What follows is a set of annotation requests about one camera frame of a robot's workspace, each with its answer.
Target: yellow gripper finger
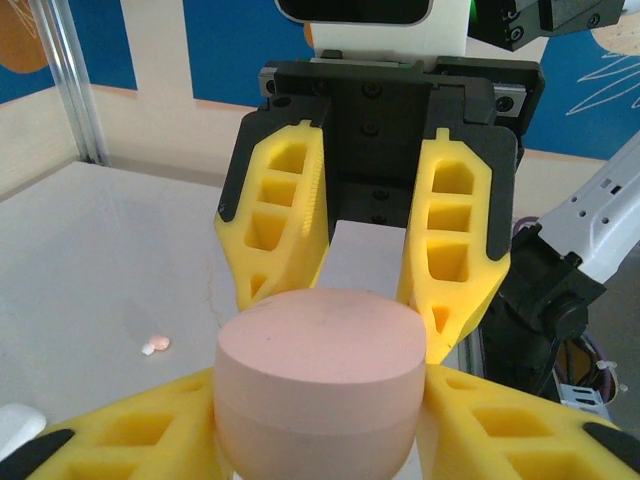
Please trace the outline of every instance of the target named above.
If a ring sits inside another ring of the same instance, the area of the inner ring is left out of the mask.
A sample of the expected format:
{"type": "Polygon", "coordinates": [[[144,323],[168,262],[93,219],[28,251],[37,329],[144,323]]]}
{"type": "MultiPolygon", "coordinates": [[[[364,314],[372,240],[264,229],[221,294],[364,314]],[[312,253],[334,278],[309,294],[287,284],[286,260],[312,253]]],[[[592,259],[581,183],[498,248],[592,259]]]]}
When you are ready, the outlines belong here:
{"type": "Polygon", "coordinates": [[[216,215],[238,308],[312,287],[329,249],[322,129],[309,121],[258,143],[235,217],[216,215]]]}
{"type": "Polygon", "coordinates": [[[487,256],[491,168],[440,128],[423,140],[398,301],[424,318],[427,362],[438,364],[482,319],[509,270],[487,256]]]}

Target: white table surface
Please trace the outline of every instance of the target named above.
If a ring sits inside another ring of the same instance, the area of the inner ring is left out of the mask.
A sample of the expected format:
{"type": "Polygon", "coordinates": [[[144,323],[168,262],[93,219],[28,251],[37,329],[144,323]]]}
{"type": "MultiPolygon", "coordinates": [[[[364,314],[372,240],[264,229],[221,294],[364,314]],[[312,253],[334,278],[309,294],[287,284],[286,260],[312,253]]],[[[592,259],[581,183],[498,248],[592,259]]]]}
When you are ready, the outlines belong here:
{"type": "MultiPolygon", "coordinates": [[[[74,163],[0,203],[0,405],[55,423],[211,366],[237,311],[219,195],[74,163]],[[145,357],[155,333],[171,347],[145,357]]],[[[339,224],[319,285],[394,296],[403,237],[339,224]]],[[[399,478],[418,477],[414,452],[399,478]]]]}

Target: yellow 3d printed part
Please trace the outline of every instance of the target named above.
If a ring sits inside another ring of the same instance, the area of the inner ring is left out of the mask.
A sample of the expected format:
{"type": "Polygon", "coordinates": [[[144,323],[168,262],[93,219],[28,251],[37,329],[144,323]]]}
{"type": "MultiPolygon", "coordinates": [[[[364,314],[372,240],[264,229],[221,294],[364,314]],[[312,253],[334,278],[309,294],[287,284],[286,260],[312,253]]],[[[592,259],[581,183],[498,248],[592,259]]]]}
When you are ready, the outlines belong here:
{"type": "MultiPolygon", "coordinates": [[[[56,425],[75,435],[29,480],[229,480],[211,369],[56,425]]],[[[424,478],[631,480],[582,425],[600,417],[428,365],[418,425],[424,478]]]]}
{"type": "Polygon", "coordinates": [[[215,227],[240,310],[312,287],[329,248],[322,129],[303,121],[258,143],[234,219],[215,227]]]}
{"type": "Polygon", "coordinates": [[[487,256],[491,169],[438,129],[423,140],[398,285],[422,314],[427,362],[438,364],[480,322],[509,270],[487,256]]]}

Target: screw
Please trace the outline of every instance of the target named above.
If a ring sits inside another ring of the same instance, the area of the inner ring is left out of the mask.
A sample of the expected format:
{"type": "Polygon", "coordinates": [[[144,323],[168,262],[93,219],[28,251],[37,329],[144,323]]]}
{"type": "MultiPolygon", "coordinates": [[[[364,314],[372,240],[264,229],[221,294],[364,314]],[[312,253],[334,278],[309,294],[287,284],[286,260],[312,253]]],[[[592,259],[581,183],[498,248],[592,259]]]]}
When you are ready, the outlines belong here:
{"type": "Polygon", "coordinates": [[[380,96],[381,91],[380,85],[375,83],[367,82],[362,86],[362,93],[367,98],[377,98],[380,96]]]}
{"type": "Polygon", "coordinates": [[[374,190],[373,198],[375,198],[379,202],[384,202],[387,198],[389,198],[389,192],[380,189],[374,190]]]}
{"type": "Polygon", "coordinates": [[[500,113],[510,112],[513,108],[514,102],[511,97],[500,97],[496,100],[496,110],[500,113]]]}
{"type": "Polygon", "coordinates": [[[313,93],[318,96],[325,95],[329,91],[329,85],[324,80],[318,80],[313,84],[313,93]]]}
{"type": "Polygon", "coordinates": [[[598,15],[597,13],[594,13],[593,15],[591,15],[591,18],[589,18],[589,21],[587,22],[587,27],[596,28],[599,23],[600,23],[600,15],[598,15]]]}
{"type": "Polygon", "coordinates": [[[362,133],[367,137],[375,137],[378,135],[378,126],[373,122],[364,122],[362,124],[362,133]]]}
{"type": "Polygon", "coordinates": [[[384,225],[387,223],[387,217],[385,217],[384,215],[377,214],[371,217],[371,221],[376,225],[384,225]]]}
{"type": "Polygon", "coordinates": [[[511,30],[511,33],[509,34],[509,38],[514,43],[520,40],[523,36],[524,36],[524,28],[522,27],[514,28],[513,30],[511,30]]]}

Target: white line drawing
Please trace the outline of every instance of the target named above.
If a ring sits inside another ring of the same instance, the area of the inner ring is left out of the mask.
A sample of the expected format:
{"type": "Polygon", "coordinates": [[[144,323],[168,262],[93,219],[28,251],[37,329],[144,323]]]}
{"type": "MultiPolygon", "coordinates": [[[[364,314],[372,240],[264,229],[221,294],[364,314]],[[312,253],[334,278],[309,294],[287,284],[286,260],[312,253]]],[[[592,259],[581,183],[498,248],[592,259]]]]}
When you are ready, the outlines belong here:
{"type": "Polygon", "coordinates": [[[578,103],[566,113],[575,115],[621,97],[631,96],[631,109],[640,108],[640,16],[622,20],[618,25],[595,30],[593,36],[603,48],[609,50],[603,59],[613,60],[608,65],[591,72],[578,83],[610,78],[610,83],[578,103]]]}
{"type": "Polygon", "coordinates": [[[38,38],[38,30],[36,28],[36,21],[33,18],[33,13],[29,8],[27,0],[8,0],[9,5],[16,12],[16,15],[25,26],[31,38],[38,38]]]}

